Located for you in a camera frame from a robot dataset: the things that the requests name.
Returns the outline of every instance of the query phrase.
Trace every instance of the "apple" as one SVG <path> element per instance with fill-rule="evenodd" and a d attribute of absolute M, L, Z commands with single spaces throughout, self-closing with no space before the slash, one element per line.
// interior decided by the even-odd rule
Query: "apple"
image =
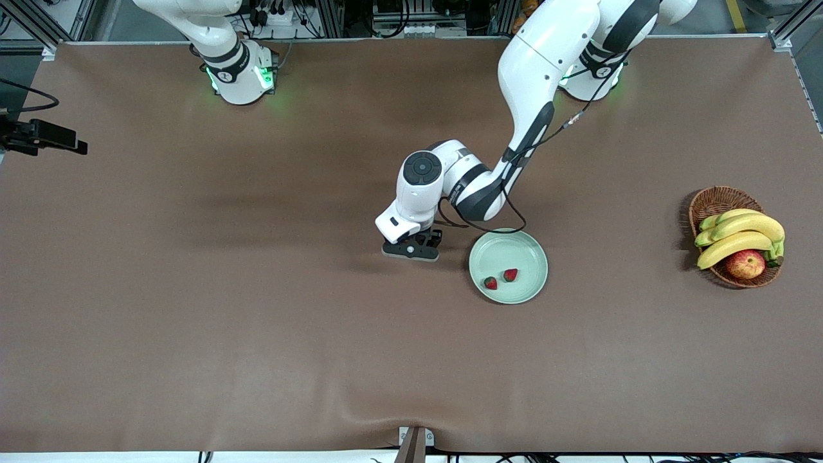
<path fill-rule="evenodd" d="M 766 261 L 763 256 L 753 249 L 736 252 L 726 258 L 726 270 L 741 280 L 751 280 L 763 273 Z"/>

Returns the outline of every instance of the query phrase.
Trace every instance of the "brown tablecloth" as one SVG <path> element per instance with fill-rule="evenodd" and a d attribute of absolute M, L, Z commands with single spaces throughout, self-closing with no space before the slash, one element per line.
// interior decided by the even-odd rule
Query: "brown tablecloth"
<path fill-rule="evenodd" d="M 60 47 L 38 116 L 90 153 L 0 167 L 0 451 L 383 447 L 410 423 L 452 451 L 823 450 L 823 143 L 767 40 L 647 40 L 538 150 L 512 195 L 550 262 L 529 303 L 473 287 L 474 231 L 435 264 L 380 254 L 409 152 L 503 152 L 504 47 L 296 44 L 245 107 L 183 46 Z M 681 204 L 710 185 L 785 225 L 774 284 L 692 269 Z"/>

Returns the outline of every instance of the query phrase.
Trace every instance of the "robot logo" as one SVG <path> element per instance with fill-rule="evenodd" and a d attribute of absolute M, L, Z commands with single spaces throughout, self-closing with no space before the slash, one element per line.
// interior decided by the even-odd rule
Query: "robot logo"
<path fill-rule="evenodd" d="M 221 82 L 231 82 L 234 80 L 234 76 L 232 76 L 230 72 L 226 71 L 218 72 L 217 78 L 220 79 Z"/>

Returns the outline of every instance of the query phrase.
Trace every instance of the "bunch of bananas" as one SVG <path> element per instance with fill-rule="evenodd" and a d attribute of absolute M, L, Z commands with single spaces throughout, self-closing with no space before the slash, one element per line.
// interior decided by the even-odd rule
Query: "bunch of bananas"
<path fill-rule="evenodd" d="M 765 251 L 769 266 L 779 265 L 783 257 L 786 233 L 773 218 L 751 209 L 732 209 L 707 217 L 700 223 L 695 246 L 708 248 L 697 260 L 697 266 L 707 269 L 741 250 Z"/>

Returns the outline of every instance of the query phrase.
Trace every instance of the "green led light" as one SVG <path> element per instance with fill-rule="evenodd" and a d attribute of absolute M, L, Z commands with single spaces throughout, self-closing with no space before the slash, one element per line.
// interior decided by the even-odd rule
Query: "green led light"
<path fill-rule="evenodd" d="M 216 83 L 216 82 L 214 82 L 214 75 L 212 74 L 211 69 L 206 68 L 206 74 L 208 74 L 208 78 L 209 78 L 209 80 L 211 80 L 211 81 L 212 81 L 212 88 L 214 89 L 214 91 L 218 91 L 218 90 L 217 90 L 217 83 Z"/>
<path fill-rule="evenodd" d="M 271 71 L 263 71 L 261 68 L 255 66 L 254 73 L 257 74 L 258 80 L 260 81 L 260 85 L 262 85 L 263 88 L 272 88 Z"/>
<path fill-rule="evenodd" d="M 566 74 L 560 80 L 560 85 L 565 85 L 569 81 L 569 76 L 571 74 L 574 74 L 573 71 L 574 71 L 574 65 L 572 64 L 571 68 L 569 68 L 569 70 L 566 71 Z"/>
<path fill-rule="evenodd" d="M 620 65 L 619 68 L 615 71 L 615 81 L 611 83 L 611 86 L 614 87 L 620 81 L 620 73 L 623 70 L 623 64 Z"/>

